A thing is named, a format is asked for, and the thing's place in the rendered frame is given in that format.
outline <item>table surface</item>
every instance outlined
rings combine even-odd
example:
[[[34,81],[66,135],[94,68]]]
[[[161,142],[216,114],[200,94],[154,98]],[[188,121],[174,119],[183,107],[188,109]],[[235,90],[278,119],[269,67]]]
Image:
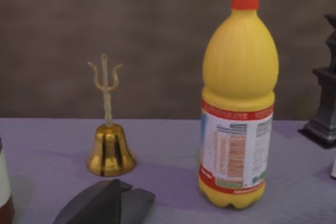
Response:
[[[245,210],[217,208],[197,189],[199,121],[116,120],[137,167],[120,178],[156,194],[147,224],[335,224],[336,150],[300,135],[304,122],[275,121],[263,198]],[[104,179],[86,170],[101,120],[0,119],[17,224],[52,223],[77,193]]]

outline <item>golden bell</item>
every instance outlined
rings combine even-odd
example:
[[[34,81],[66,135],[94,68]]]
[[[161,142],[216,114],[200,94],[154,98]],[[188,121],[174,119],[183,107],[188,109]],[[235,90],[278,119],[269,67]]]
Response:
[[[119,176],[133,170],[137,162],[127,146],[121,125],[105,124],[96,129],[87,169],[98,176]]]

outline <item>trident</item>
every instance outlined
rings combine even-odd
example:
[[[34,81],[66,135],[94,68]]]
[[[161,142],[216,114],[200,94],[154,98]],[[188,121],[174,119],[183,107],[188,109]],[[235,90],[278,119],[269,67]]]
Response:
[[[112,76],[113,76],[113,85],[109,86],[109,78],[108,78],[108,70],[107,70],[107,55],[101,56],[101,64],[102,64],[102,72],[103,72],[103,85],[99,83],[98,80],[98,68],[96,65],[92,64],[91,62],[88,62],[88,65],[93,69],[94,76],[93,81],[96,85],[96,87],[103,92],[103,98],[104,98],[104,110],[105,110],[105,125],[107,127],[111,127],[113,125],[112,123],[112,105],[111,105],[111,95],[110,92],[117,89],[119,86],[119,79],[117,75],[117,70],[122,67],[122,65],[118,65],[113,68],[112,70]]]

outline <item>red bottle cap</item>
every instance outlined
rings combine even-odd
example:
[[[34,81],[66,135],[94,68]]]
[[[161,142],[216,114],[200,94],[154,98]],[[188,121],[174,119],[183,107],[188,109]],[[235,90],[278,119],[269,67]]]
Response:
[[[231,8],[236,10],[256,10],[259,0],[231,0]]]

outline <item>plastic bottle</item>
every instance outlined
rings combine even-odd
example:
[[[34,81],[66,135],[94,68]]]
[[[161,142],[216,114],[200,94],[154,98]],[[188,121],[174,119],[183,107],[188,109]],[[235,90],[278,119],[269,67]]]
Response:
[[[0,138],[0,223],[11,224],[14,219],[14,205],[11,196],[5,162],[5,156]]]
[[[245,208],[265,190],[278,56],[258,5],[232,0],[203,62],[198,184],[220,207]]]

